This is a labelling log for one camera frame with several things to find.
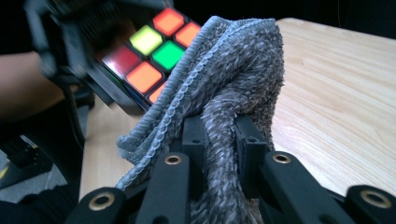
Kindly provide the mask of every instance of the fabric fold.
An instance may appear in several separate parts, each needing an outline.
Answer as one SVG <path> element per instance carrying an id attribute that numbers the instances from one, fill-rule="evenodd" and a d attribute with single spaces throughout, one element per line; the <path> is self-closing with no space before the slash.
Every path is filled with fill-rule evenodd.
<path id="1" fill-rule="evenodd" d="M 282 38 L 275 20 L 212 17 L 172 71 L 162 94 L 117 145 L 134 168 L 116 188 L 149 178 L 151 165 L 177 138 L 184 118 L 201 115 L 208 135 L 207 187 L 191 204 L 192 223 L 262 223 L 238 180 L 233 121 L 248 114 L 273 149 L 272 116 L 283 84 Z"/>

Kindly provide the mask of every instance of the table surface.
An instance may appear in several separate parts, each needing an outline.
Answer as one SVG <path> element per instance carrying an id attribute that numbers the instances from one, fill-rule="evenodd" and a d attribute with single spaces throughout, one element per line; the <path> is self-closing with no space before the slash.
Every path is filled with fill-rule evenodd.
<path id="1" fill-rule="evenodd" d="M 272 126 L 276 150 L 337 193 L 366 184 L 396 195 L 396 40 L 296 19 L 277 24 L 286 73 Z M 114 187 L 133 167 L 116 141 L 140 118 L 96 100 L 80 198 Z"/>

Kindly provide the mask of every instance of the person's arm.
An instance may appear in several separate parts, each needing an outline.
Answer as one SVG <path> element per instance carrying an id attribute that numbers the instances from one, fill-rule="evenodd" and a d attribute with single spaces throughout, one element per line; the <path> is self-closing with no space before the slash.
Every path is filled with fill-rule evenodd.
<path id="1" fill-rule="evenodd" d="M 35 52 L 0 55 L 0 123 L 28 118 L 64 98 L 40 72 Z"/>

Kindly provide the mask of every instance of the dark background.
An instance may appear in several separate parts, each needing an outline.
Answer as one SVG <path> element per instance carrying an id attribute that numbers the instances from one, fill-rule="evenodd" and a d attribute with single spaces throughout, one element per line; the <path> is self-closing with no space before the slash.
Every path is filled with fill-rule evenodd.
<path id="1" fill-rule="evenodd" d="M 175 8 L 199 23 L 211 15 L 230 20 L 293 17 L 396 38 L 396 0 L 175 0 Z"/>
<path id="2" fill-rule="evenodd" d="M 24 0 L 0 0 L 0 54 L 32 50 Z M 174 0 L 198 23 L 217 15 L 229 20 L 293 17 L 396 39 L 396 0 Z"/>

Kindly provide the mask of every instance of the yellow object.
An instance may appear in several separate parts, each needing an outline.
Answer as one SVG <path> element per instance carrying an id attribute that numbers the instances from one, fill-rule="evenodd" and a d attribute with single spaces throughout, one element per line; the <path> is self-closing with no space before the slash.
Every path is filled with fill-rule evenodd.
<path id="1" fill-rule="evenodd" d="M 8 171 L 8 166 L 4 167 L 3 170 L 0 172 L 0 179 L 2 179 Z"/>

